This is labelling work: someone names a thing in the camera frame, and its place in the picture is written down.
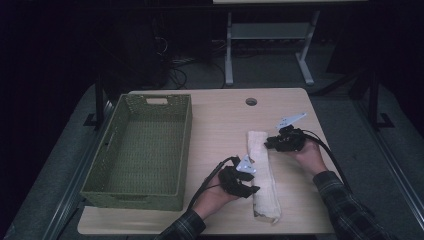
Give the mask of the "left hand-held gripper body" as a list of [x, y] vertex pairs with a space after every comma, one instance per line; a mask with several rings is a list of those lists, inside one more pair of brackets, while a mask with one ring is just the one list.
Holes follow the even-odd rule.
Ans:
[[221, 187], [228, 194], [246, 198], [247, 189], [250, 186], [245, 185], [242, 176], [246, 172], [237, 170], [238, 165], [241, 163], [241, 159], [238, 156], [229, 157], [229, 160], [233, 163], [232, 166], [225, 166], [219, 173], [218, 178], [220, 180]]

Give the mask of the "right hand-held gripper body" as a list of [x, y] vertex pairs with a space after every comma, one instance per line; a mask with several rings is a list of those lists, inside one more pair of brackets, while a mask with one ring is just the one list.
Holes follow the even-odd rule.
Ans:
[[306, 113], [283, 117], [276, 128], [279, 130], [277, 136], [276, 150], [280, 152], [300, 151], [305, 144], [305, 134], [300, 128], [295, 128], [293, 124], [305, 117]]

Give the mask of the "white towel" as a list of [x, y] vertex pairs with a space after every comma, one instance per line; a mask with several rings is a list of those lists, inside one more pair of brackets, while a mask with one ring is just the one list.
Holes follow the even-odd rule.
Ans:
[[249, 131], [247, 134], [248, 155], [256, 169], [253, 184], [259, 190], [253, 195], [254, 218], [258, 221], [276, 224], [281, 218], [281, 206], [277, 196], [274, 176], [265, 142], [266, 132]]

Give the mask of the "green woven plastic basket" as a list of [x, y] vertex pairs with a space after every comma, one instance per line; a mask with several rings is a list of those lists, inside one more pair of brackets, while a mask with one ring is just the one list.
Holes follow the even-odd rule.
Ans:
[[123, 94], [81, 195], [102, 208], [183, 209], [192, 129], [188, 94]]

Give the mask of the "person's left hand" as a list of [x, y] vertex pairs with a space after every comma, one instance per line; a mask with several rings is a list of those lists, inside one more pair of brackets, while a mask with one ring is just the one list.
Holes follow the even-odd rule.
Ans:
[[200, 194], [192, 209], [202, 220], [205, 220], [218, 212], [227, 203], [237, 199], [237, 196], [225, 192], [220, 186], [219, 178], [214, 176], [207, 185], [207, 189]]

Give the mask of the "person's right hand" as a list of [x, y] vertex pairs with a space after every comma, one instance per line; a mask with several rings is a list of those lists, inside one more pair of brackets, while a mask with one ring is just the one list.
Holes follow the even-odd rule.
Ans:
[[288, 155], [294, 158], [302, 169], [312, 176], [328, 170], [323, 161], [320, 146], [311, 140], [306, 140], [300, 151], [288, 152]]

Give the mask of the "white-framed desk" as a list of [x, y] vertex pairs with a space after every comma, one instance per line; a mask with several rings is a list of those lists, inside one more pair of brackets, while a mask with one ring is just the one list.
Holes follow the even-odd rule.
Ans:
[[[212, 0], [214, 7], [228, 7], [226, 24], [226, 52], [224, 58], [225, 84], [234, 84], [232, 43], [234, 40], [301, 40], [303, 47], [295, 53], [296, 61], [308, 86], [315, 84], [306, 57], [317, 27], [320, 13], [325, 5], [363, 3], [367, 0]], [[260, 7], [276, 10], [278, 7], [310, 7], [312, 14], [308, 21], [277, 23], [239, 23], [233, 20], [234, 12], [242, 7], [258, 10]]]

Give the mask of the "black metal post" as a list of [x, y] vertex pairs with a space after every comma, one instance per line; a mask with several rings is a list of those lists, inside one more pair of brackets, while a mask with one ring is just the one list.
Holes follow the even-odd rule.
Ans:
[[90, 113], [84, 122], [84, 126], [93, 127], [95, 130], [99, 130], [104, 121], [104, 91], [103, 91], [103, 79], [101, 74], [96, 77], [95, 85], [95, 112]]
[[368, 99], [368, 121], [375, 131], [382, 128], [393, 128], [394, 124], [390, 117], [378, 110], [379, 104], [379, 79], [375, 72], [371, 74], [369, 82], [369, 99]]

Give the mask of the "aluminium floor rail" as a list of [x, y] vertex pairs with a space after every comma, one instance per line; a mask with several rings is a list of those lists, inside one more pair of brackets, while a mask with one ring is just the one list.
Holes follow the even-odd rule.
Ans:
[[424, 230], [424, 200], [420, 198], [420, 194], [414, 188], [406, 171], [401, 167], [401, 159], [397, 158], [394, 153], [396, 144], [389, 144], [382, 135], [384, 129], [393, 130], [396, 126], [386, 113], [377, 113], [375, 119], [372, 120], [370, 107], [366, 107], [365, 104], [360, 101], [355, 101], [354, 106], [361, 114], [361, 119], [366, 123], [368, 131], [371, 133], [382, 152], [390, 172], [412, 214], [416, 218], [419, 226]]
[[59, 200], [53, 217], [43, 234], [42, 240], [60, 240], [60, 236], [63, 234], [67, 225], [79, 211], [80, 203], [84, 200], [84, 198], [80, 196], [80, 190], [82, 189], [95, 151], [99, 146], [106, 129], [106, 124], [110, 120], [113, 110], [113, 104], [107, 100], [105, 105], [97, 110], [97, 113], [102, 114], [103, 122], [100, 122], [100, 118], [95, 114], [88, 115], [88, 127], [92, 127], [92, 130], [89, 132], [88, 139], [84, 141], [83, 155], [77, 161], [76, 169], [64, 194]]

